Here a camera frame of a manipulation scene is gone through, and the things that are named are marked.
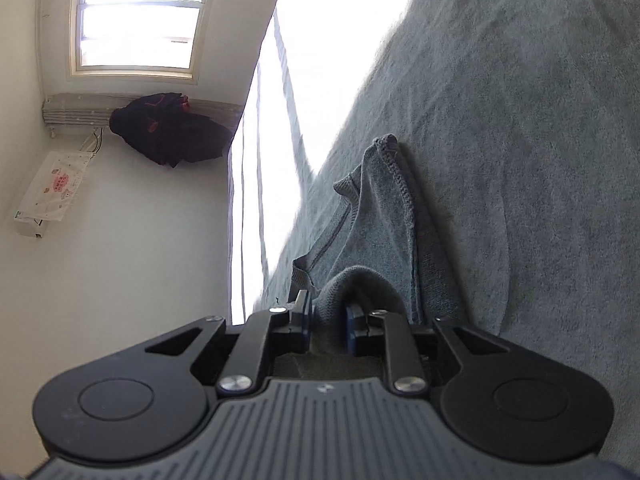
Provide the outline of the grey knitted cat sweater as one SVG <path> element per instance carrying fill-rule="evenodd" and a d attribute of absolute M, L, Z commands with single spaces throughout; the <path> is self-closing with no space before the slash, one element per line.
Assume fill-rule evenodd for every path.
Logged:
<path fill-rule="evenodd" d="M 277 378 L 346 380 L 384 377 L 388 348 L 410 344 L 421 372 L 440 385 L 457 370 L 433 323 L 465 322 L 454 270 L 416 182 L 405 147 L 388 134 L 373 140 L 361 162 L 333 185 L 329 203 L 308 233 L 292 232 L 288 255 L 270 278 L 262 304 L 311 293 L 309 349 L 294 352 L 274 338 Z M 376 356 L 351 356 L 346 308 L 358 304 L 381 330 Z"/>

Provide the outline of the grey bed sheet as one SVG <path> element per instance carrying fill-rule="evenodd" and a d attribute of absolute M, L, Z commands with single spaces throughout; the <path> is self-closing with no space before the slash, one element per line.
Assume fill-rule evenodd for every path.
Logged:
<path fill-rule="evenodd" d="M 598 378 L 639 466 L 639 0 L 277 0 L 229 156 L 230 311 L 288 299 L 396 136 L 471 321 Z"/>

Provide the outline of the dark clothes hanging on wall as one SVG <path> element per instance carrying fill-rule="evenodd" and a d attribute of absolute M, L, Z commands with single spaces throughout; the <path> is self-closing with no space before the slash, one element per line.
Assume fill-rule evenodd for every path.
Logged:
<path fill-rule="evenodd" d="M 225 126 L 193 113 L 189 98 L 175 92 L 142 96 L 116 108 L 108 128 L 152 162 L 171 168 L 219 158 L 233 138 Z"/>

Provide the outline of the wall air conditioner with cover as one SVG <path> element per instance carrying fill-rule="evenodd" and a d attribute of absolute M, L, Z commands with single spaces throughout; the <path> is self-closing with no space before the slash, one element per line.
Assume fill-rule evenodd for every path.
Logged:
<path fill-rule="evenodd" d="M 47 154 L 15 211 L 17 232 L 41 238 L 49 224 L 61 222 L 93 159 L 93 152 L 84 151 Z"/>

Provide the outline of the window with white frame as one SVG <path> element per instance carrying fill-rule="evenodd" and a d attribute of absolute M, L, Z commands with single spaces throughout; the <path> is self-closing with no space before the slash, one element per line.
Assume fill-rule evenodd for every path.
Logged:
<path fill-rule="evenodd" d="M 72 0 L 74 75 L 190 80 L 209 0 Z"/>

